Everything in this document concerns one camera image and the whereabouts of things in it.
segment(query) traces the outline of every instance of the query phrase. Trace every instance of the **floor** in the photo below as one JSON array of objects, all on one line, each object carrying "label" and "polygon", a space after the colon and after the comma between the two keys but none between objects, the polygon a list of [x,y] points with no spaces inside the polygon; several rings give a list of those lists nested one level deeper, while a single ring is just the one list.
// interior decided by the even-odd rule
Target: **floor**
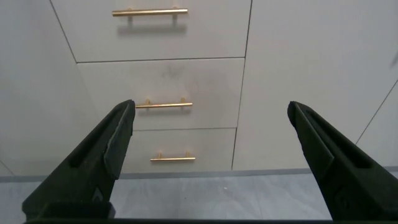
[{"label": "floor", "polygon": [[[25,221],[39,184],[0,183],[1,223]],[[331,219],[311,174],[119,180],[111,202],[117,218]]]}]

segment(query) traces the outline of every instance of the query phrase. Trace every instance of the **white drawer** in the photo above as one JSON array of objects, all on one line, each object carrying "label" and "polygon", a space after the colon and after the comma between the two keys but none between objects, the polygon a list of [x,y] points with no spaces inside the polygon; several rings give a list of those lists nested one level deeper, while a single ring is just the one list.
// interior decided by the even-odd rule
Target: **white drawer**
[{"label": "white drawer", "polygon": [[[134,131],[122,172],[190,172],[231,170],[235,131],[229,129],[196,129]],[[162,157],[185,157],[195,160],[157,161]]]},{"label": "white drawer", "polygon": [[244,59],[79,63],[100,118],[118,103],[192,102],[192,107],[137,109],[134,130],[235,128]]},{"label": "white drawer", "polygon": [[[250,1],[52,1],[77,62],[243,57]],[[187,8],[173,16],[113,17],[113,10]]]}]

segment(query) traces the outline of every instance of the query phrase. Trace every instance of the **baseboard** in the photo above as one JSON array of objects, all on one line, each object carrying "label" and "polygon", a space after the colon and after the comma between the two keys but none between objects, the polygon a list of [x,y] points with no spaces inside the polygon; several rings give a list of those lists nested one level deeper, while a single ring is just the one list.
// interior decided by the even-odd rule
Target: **baseboard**
[{"label": "baseboard", "polygon": [[[385,167],[390,172],[398,172],[398,166]],[[182,177],[237,177],[252,175],[286,175],[286,174],[310,174],[307,169],[276,169],[276,170],[236,170],[219,172],[171,172],[171,173],[136,173],[121,174],[120,179],[159,179],[159,178],[182,178]],[[8,176],[0,177],[0,182],[41,182],[47,176]]]}]

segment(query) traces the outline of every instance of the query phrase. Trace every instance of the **drawer handle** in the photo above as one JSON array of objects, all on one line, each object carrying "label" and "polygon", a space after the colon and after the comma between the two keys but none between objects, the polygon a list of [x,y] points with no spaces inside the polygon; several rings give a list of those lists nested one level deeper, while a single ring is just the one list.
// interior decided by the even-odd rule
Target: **drawer handle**
[{"label": "drawer handle", "polygon": [[118,16],[161,16],[188,14],[188,9],[127,9],[112,11],[113,17]]},{"label": "drawer handle", "polygon": [[159,152],[157,158],[150,159],[151,162],[160,162],[160,161],[193,161],[195,157],[190,156],[189,152],[185,153],[185,157],[176,157],[176,158],[163,158],[162,153]]},{"label": "drawer handle", "polygon": [[143,108],[167,108],[167,107],[184,107],[184,106],[192,106],[193,103],[185,102],[185,98],[181,98],[180,103],[161,103],[161,104],[151,104],[150,100],[147,99],[144,104],[136,105],[136,109]]}]

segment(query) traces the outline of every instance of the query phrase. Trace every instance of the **cabinet door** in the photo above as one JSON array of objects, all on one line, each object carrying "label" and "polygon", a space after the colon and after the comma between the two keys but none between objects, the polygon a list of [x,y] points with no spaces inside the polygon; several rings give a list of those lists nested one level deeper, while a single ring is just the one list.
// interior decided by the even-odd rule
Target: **cabinet door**
[{"label": "cabinet door", "polygon": [[99,121],[50,1],[0,3],[0,160],[47,175]]},{"label": "cabinet door", "polygon": [[289,101],[356,142],[398,78],[398,1],[252,2],[234,170],[307,167]]},{"label": "cabinet door", "polygon": [[0,177],[10,176],[11,172],[7,169],[2,162],[0,162]]},{"label": "cabinet door", "polygon": [[398,166],[398,85],[391,90],[358,147],[384,166]]}]

